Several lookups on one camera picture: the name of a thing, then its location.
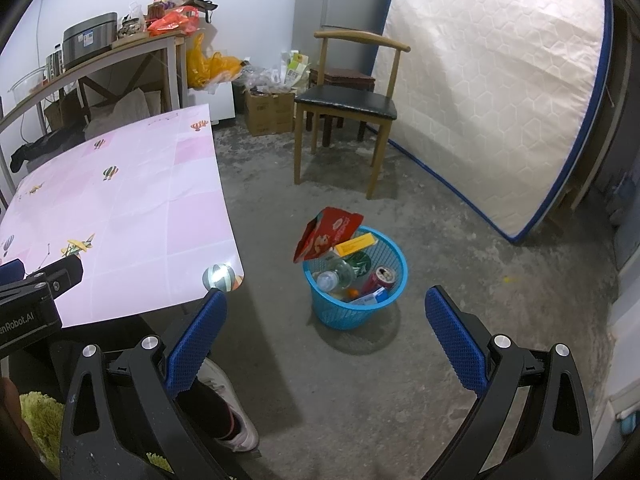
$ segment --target yellow plastic bag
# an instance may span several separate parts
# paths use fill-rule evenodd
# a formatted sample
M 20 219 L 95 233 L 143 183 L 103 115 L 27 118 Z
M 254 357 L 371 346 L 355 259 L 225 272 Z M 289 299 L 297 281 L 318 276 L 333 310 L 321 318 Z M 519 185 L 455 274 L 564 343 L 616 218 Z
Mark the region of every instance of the yellow plastic bag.
M 202 88 L 209 82 L 209 59 L 202 53 L 201 32 L 193 39 L 193 48 L 187 51 L 187 84 L 189 88 Z
M 216 83 L 233 81 L 242 70 L 240 63 L 237 57 L 216 52 L 209 60 L 209 79 Z

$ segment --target black chair seat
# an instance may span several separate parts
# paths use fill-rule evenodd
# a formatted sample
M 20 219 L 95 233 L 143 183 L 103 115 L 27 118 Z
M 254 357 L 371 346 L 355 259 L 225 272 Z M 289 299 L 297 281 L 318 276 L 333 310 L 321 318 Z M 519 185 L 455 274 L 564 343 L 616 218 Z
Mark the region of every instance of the black chair seat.
M 359 112 L 383 119 L 391 119 L 392 121 L 398 118 L 396 106 L 390 98 L 367 92 L 366 90 L 357 90 L 344 86 L 313 86 L 297 96 L 296 102 L 304 105 L 334 108 L 346 112 Z

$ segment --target person's foot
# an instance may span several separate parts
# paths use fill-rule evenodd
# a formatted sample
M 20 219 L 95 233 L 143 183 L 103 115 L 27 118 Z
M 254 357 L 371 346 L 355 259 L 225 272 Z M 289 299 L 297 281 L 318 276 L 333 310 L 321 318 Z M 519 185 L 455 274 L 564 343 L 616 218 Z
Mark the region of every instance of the person's foot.
M 240 421 L 240 433 L 231 440 L 218 440 L 218 442 L 232 451 L 251 451 L 255 449 L 259 441 L 258 432 L 242 409 L 231 381 L 222 369 L 211 359 L 205 358 L 200 370 L 198 370 L 198 380 L 222 397 Z

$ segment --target gray appliance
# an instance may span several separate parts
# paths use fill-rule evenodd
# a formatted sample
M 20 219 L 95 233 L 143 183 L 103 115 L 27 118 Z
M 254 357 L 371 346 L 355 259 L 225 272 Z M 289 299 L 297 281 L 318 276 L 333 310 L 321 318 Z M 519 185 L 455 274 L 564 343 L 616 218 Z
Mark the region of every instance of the gray appliance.
M 111 48 L 116 41 L 118 15 L 107 12 L 95 18 L 84 20 L 65 30 L 62 41 L 62 54 L 65 69 L 68 70 Z
M 314 32 L 323 27 L 354 28 L 381 34 L 390 0 L 296 0 L 292 47 L 317 61 L 320 41 Z M 333 40 L 329 42 L 327 66 L 353 68 L 371 74 L 377 48 L 372 45 Z

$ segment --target blue plastic basket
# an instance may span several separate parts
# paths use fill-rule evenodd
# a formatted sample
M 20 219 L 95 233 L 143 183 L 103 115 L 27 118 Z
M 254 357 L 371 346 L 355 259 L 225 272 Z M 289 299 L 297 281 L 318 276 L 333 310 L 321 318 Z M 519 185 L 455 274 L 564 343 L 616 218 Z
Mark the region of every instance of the blue plastic basket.
M 308 260 L 302 265 L 306 280 L 311 287 L 314 312 L 320 321 L 331 328 L 350 330 L 360 326 L 376 310 L 385 308 L 397 300 L 406 285 L 408 268 L 400 248 L 385 235 L 369 227 L 360 226 L 354 237 L 366 233 L 372 233 L 378 239 L 377 244 L 364 249 L 364 252 L 371 258 L 372 270 L 382 265 L 396 272 L 396 283 L 389 291 L 389 297 L 385 301 L 375 305 L 352 305 L 336 300 L 322 292 L 316 285 L 316 280 L 313 279 L 314 273 L 325 270 L 325 261 L 321 258 L 316 258 L 315 260 Z M 365 280 L 366 278 L 359 278 L 356 286 L 363 285 Z

